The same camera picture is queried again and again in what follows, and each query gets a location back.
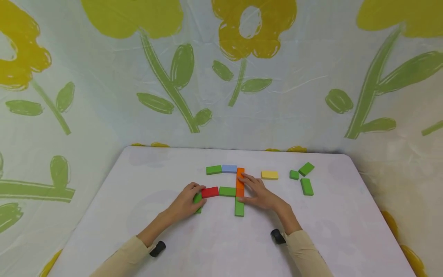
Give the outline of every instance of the wooden block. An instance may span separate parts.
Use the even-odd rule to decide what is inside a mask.
[[[302,166],[299,169],[300,174],[304,177],[306,175],[308,175],[309,172],[311,172],[314,169],[315,166],[313,166],[311,163],[305,163],[304,166]]]
[[[200,202],[201,200],[202,200],[202,194],[201,194],[201,193],[197,193],[197,194],[194,196],[194,199],[192,200],[192,202],[193,202],[194,204],[197,204],[197,203]],[[203,207],[199,208],[199,209],[195,212],[195,214],[201,214],[201,213],[202,213],[202,208],[203,208]]]
[[[237,166],[230,165],[230,164],[224,164],[221,166],[221,171],[223,173],[237,173]]]
[[[235,198],[235,216],[245,216],[245,205],[243,203],[238,202],[237,198]]]
[[[202,189],[202,198],[218,196],[218,187],[209,187]]]
[[[240,182],[240,180],[238,179],[238,177],[243,178],[243,176],[241,174],[244,172],[245,172],[244,168],[237,168],[237,180],[235,182],[236,189],[245,189],[245,184],[243,184],[243,182]]]
[[[244,189],[240,189],[240,188],[236,189],[235,197],[244,197],[244,196],[245,196],[245,190]]]
[[[264,180],[278,180],[277,171],[262,171],[261,178]]]
[[[206,167],[206,175],[218,174],[222,172],[221,165],[214,165]]]
[[[289,172],[289,179],[298,180],[299,179],[299,172],[295,170],[291,170]]]
[[[235,194],[236,188],[234,187],[220,187],[218,190],[218,195],[220,196],[235,197]]]
[[[302,178],[300,182],[302,183],[303,194],[307,196],[313,196],[314,190],[312,190],[311,180],[307,178]]]

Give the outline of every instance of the white table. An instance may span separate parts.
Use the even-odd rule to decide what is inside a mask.
[[[308,161],[315,166],[307,176],[312,197],[289,179],[289,170]],[[234,187],[235,174],[206,175],[206,166],[218,164],[257,177],[278,171],[266,187],[291,204],[335,276],[415,276],[346,155],[151,147],[124,149],[49,276],[91,274],[191,181]],[[234,217],[234,198],[209,198],[201,214],[161,235],[166,249],[136,276],[297,276],[286,246],[271,239],[275,228],[271,212],[246,206],[244,218]]]

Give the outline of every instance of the blue block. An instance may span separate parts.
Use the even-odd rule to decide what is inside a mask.
[[[224,164],[221,166],[222,173],[237,173],[237,166],[236,165],[230,165],[230,164]]]

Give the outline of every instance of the wall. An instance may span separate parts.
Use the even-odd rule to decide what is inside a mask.
[[[0,1],[0,275],[39,275],[141,143],[346,153],[437,276],[442,2],[272,4]]]

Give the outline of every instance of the forearm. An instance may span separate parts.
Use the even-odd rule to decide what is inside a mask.
[[[291,206],[287,203],[279,203],[274,211],[283,225],[289,254],[302,276],[332,277],[331,271],[314,246],[311,238],[300,226]]]
[[[109,257],[90,277],[127,277],[151,252],[155,239],[171,225],[164,212],[160,213],[143,231],[129,239]]]
[[[166,215],[165,211],[163,211],[159,213],[159,215],[145,229],[143,229],[137,237],[146,245],[146,247],[149,247],[170,225],[172,225],[171,218]]]
[[[282,202],[276,205],[274,211],[280,219],[286,235],[290,235],[296,231],[303,230],[297,218],[295,217],[291,206],[286,202]]]

